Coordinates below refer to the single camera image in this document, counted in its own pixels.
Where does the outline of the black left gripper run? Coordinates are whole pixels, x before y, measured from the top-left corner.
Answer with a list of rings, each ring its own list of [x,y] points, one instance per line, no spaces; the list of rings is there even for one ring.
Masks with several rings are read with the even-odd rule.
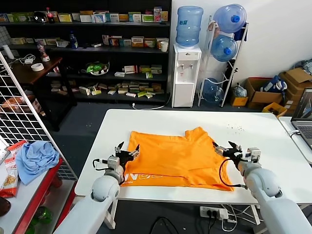
[[[127,162],[133,161],[139,155],[139,144],[137,145],[136,149],[132,152],[121,150],[124,141],[121,142],[118,146],[114,148],[116,157],[119,158],[119,164],[122,168],[126,167]]]

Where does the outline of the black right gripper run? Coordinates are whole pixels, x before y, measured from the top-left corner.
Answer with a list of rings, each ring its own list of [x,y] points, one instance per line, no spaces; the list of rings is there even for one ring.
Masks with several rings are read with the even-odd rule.
[[[224,148],[213,141],[215,152],[231,160],[242,160],[243,154],[241,146],[231,141],[228,141],[228,143],[230,144],[231,148]]]

